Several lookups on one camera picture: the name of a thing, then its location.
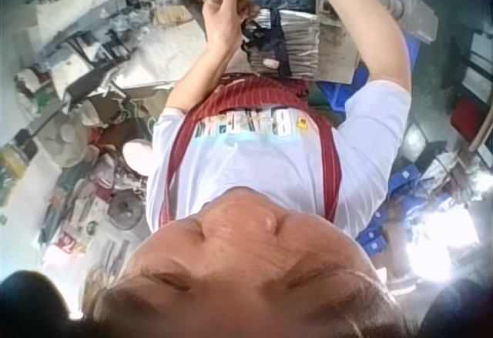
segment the cloth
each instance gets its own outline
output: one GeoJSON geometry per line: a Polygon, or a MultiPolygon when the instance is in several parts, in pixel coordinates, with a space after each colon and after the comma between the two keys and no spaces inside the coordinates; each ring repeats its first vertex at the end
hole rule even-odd
{"type": "MultiPolygon", "coordinates": [[[[215,117],[217,114],[231,109],[256,109],[273,104],[305,111],[311,115],[317,124],[320,132],[318,139],[320,140],[322,155],[325,218],[331,222],[334,221],[340,185],[339,159],[332,139],[330,124],[312,111],[308,104],[301,99],[307,94],[307,83],[302,80],[279,82],[251,75],[244,78],[229,78],[229,80],[226,77],[224,82],[227,83],[224,88],[219,87],[215,93],[186,114],[185,120],[179,128],[171,148],[159,225],[165,225],[176,216],[176,212],[173,212],[173,209],[170,210],[172,201],[168,195],[169,188],[183,160],[183,155],[189,147],[193,131],[196,128],[199,129],[200,120],[215,117]]],[[[237,122],[236,125],[240,127],[241,131],[241,122],[237,122]]],[[[272,131],[275,134],[279,133],[277,125],[277,123],[272,125],[272,131]]]]}
{"type": "Polygon", "coordinates": [[[250,31],[243,27],[243,36],[248,38],[249,41],[243,43],[242,49],[247,53],[253,47],[257,47],[261,52],[274,50],[276,60],[279,62],[279,67],[277,68],[279,77],[286,79],[292,76],[290,59],[287,55],[286,38],[280,25],[279,9],[273,8],[270,10],[270,28],[262,28],[254,20],[250,20],[250,23],[255,29],[250,31]]]}
{"type": "MultiPolygon", "coordinates": [[[[332,129],[342,173],[334,224],[349,236],[356,237],[367,226],[385,198],[410,106],[410,94],[399,85],[373,81],[347,101],[346,121],[339,129],[332,129]]],[[[317,127],[296,109],[272,112],[272,106],[254,112],[259,125],[266,128],[262,134],[247,129],[238,132],[237,125],[232,124],[241,117],[238,112],[228,112],[226,123],[218,116],[205,119],[196,128],[178,178],[171,185],[177,219],[197,213],[235,186],[261,192],[288,209],[324,216],[317,127]],[[288,116],[290,125],[282,123],[288,116]],[[285,127],[285,136],[269,130],[269,119],[285,127]]],[[[184,117],[177,109],[164,109],[154,128],[155,171],[147,182],[146,208],[153,232],[159,228],[170,151],[184,117]]]]}

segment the eyebrow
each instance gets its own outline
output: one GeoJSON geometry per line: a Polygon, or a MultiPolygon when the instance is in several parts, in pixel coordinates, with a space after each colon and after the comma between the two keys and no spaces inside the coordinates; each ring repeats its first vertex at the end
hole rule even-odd
{"type": "Polygon", "coordinates": [[[152,303],[131,290],[131,287],[110,290],[103,297],[103,303],[112,309],[121,309],[132,313],[161,313],[152,303]]]}

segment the person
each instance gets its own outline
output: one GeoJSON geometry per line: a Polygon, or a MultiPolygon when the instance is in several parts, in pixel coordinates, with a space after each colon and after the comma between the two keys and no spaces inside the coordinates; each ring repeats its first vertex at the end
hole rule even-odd
{"type": "Polygon", "coordinates": [[[371,75],[339,129],[303,82],[223,75],[256,9],[206,1],[206,51],[154,129],[153,234],[86,311],[104,336],[411,336],[354,241],[404,134],[407,48],[378,0],[329,1],[371,75]]]}

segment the red object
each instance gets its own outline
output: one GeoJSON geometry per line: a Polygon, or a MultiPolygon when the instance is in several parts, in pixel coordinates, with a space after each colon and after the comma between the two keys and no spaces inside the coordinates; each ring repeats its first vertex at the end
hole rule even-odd
{"type": "Polygon", "coordinates": [[[472,142],[485,119],[486,114],[478,108],[478,105],[463,95],[452,113],[451,124],[465,140],[472,142]]]}
{"type": "Polygon", "coordinates": [[[317,124],[322,148],[325,218],[333,222],[341,179],[339,157],[329,122],[310,109],[308,104],[301,99],[307,94],[307,83],[298,80],[279,82],[258,76],[247,76],[242,79],[243,81],[236,80],[216,90],[202,104],[197,105],[185,115],[171,148],[159,226],[173,221],[171,216],[173,211],[170,210],[169,204],[169,187],[182,162],[198,121],[219,115],[228,109],[252,109],[267,105],[282,105],[299,109],[308,113],[317,124]]]}

